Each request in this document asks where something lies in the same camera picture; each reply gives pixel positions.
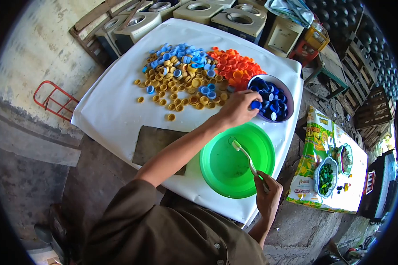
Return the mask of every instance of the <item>concrete wall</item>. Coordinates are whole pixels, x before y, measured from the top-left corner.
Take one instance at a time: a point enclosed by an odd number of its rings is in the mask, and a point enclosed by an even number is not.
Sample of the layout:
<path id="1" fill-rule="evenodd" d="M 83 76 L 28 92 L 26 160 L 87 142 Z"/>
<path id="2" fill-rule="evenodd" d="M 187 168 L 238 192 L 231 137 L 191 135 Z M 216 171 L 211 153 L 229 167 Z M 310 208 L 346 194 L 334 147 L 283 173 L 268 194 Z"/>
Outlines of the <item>concrete wall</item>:
<path id="1" fill-rule="evenodd" d="M 80 132 L 68 121 L 35 104 L 33 94 L 42 81 L 50 80 L 80 99 L 103 72 L 68 32 L 101 2 L 33 1 L 9 35 L 0 58 L 0 101 L 27 119 L 79 137 Z M 52 89 L 51 86 L 44 88 L 39 94 L 42 100 Z M 56 98 L 66 102 L 64 97 Z"/>

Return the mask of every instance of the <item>plastic bag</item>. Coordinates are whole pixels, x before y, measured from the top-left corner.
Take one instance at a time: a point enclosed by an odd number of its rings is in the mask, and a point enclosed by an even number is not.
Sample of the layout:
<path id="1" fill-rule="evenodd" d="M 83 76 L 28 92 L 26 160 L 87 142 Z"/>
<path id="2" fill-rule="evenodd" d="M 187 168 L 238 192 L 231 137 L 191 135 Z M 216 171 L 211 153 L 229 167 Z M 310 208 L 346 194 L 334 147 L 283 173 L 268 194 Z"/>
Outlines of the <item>plastic bag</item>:
<path id="1" fill-rule="evenodd" d="M 268 0 L 264 4 L 271 13 L 290 19 L 304 28 L 309 28 L 314 14 L 302 0 Z"/>

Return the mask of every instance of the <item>shirt sleeve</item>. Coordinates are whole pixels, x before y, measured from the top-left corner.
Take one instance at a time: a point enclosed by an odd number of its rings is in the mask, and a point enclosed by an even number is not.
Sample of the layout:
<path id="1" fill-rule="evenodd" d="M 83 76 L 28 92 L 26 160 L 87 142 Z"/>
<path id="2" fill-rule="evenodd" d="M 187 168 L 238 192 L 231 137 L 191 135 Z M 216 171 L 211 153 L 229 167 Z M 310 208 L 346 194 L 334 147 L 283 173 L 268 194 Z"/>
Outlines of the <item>shirt sleeve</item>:
<path id="1" fill-rule="evenodd" d="M 87 236 L 83 251 L 85 259 L 106 256 L 125 234 L 121 232 L 152 209 L 155 198 L 156 188 L 147 181 L 135 179 L 122 187 Z"/>

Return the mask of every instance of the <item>brown shirt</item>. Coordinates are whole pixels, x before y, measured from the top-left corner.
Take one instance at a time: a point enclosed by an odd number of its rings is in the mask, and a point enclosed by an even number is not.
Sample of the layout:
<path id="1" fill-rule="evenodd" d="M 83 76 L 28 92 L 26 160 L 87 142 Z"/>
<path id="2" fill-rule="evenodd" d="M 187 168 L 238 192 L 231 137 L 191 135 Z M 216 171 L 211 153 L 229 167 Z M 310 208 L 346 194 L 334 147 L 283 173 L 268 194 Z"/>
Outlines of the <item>brown shirt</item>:
<path id="1" fill-rule="evenodd" d="M 197 205 L 154 205 L 156 189 L 133 180 L 93 227 L 83 264 L 268 264 L 259 244 L 237 225 Z"/>

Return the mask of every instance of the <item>green plastic bowl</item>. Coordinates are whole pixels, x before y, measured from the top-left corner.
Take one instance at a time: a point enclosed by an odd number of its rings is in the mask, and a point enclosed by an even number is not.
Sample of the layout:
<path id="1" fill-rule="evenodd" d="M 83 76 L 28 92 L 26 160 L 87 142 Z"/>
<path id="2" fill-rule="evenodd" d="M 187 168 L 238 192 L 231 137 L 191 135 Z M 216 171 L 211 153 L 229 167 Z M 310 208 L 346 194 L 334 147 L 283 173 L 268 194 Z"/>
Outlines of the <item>green plastic bowl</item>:
<path id="1" fill-rule="evenodd" d="M 253 123 L 228 129 L 215 136 L 200 152 L 200 169 L 206 183 L 217 193 L 232 199 L 256 193 L 248 158 L 231 145 L 236 140 L 252 158 L 256 170 L 271 175 L 275 152 L 268 135 Z"/>

